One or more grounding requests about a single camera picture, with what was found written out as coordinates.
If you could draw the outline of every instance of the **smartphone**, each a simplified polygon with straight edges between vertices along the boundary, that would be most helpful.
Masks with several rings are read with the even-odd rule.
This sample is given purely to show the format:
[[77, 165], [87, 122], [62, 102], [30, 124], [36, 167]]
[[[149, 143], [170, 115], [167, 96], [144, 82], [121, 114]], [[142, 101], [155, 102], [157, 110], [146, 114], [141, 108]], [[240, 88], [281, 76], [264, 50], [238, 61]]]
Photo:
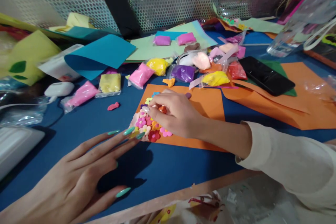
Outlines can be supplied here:
[[295, 87], [295, 83], [251, 56], [240, 59], [246, 75], [273, 96], [279, 96]]

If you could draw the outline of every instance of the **long turquoise fingernail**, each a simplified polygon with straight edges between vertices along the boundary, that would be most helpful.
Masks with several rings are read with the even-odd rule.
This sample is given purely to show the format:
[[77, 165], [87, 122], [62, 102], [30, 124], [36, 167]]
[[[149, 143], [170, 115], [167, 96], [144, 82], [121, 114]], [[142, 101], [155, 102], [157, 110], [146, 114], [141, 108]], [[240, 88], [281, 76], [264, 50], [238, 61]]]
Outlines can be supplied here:
[[142, 132], [142, 133], [140, 133], [139, 135], [136, 136], [136, 138], [137, 138], [138, 140], [140, 140], [140, 139], [145, 135], [145, 133], [146, 133], [146, 132]]
[[128, 130], [126, 130], [126, 131], [124, 132], [124, 135], [129, 135], [129, 134], [131, 134], [133, 130], [135, 130], [135, 127], [129, 128]]
[[115, 131], [110, 131], [109, 133], [107, 133], [108, 135], [114, 135], [114, 134], [116, 134], [116, 133], [118, 133], [120, 130], [115, 130]]
[[116, 195], [116, 197], [117, 197], [117, 198], [120, 198], [120, 197], [123, 196], [124, 194], [128, 193], [128, 191], [129, 191], [130, 189], [131, 189], [131, 188], [128, 187], [128, 188], [122, 190], [121, 192], [119, 192], [119, 193]]

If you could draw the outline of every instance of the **hand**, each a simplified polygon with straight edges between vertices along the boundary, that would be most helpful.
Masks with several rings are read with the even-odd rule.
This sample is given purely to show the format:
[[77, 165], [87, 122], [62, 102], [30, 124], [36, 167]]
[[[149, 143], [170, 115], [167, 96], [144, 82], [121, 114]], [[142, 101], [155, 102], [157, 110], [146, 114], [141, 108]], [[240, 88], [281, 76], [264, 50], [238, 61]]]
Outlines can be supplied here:
[[[163, 114], [153, 105], [165, 106], [167, 114]], [[198, 113], [184, 94], [170, 89], [165, 89], [161, 94], [154, 96], [148, 106], [148, 114], [166, 130], [185, 138], [197, 138], [206, 119]]]
[[99, 194], [97, 183], [116, 169], [116, 160], [140, 141], [133, 138], [114, 148], [131, 131], [110, 138], [111, 133], [95, 136], [64, 156], [29, 193], [0, 213], [0, 222], [75, 224], [107, 209], [130, 188], [120, 185]]

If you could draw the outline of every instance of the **green leaf cutout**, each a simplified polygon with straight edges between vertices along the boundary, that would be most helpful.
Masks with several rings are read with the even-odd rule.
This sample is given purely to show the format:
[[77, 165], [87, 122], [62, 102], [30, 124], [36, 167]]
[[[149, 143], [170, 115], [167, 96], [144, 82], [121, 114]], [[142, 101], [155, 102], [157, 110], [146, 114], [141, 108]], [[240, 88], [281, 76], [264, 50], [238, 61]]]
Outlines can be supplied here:
[[26, 70], [26, 61], [19, 61], [12, 65], [9, 72], [20, 73]]
[[21, 76], [21, 75], [14, 75], [13, 77], [14, 77], [15, 79], [27, 79], [26, 77]]

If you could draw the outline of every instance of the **left hand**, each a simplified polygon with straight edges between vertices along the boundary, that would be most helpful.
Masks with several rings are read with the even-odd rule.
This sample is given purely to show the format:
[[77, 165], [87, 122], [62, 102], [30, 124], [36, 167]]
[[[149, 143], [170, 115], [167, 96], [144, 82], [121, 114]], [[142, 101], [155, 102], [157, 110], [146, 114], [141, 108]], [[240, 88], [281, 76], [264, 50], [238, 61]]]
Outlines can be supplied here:
[[0, 222], [76, 224], [107, 209], [129, 189], [119, 185], [99, 194], [97, 183], [118, 167], [116, 159], [140, 141], [133, 138], [114, 148], [130, 134], [121, 132], [109, 139], [111, 136], [104, 133], [80, 144], [58, 161], [30, 192], [2, 211]]

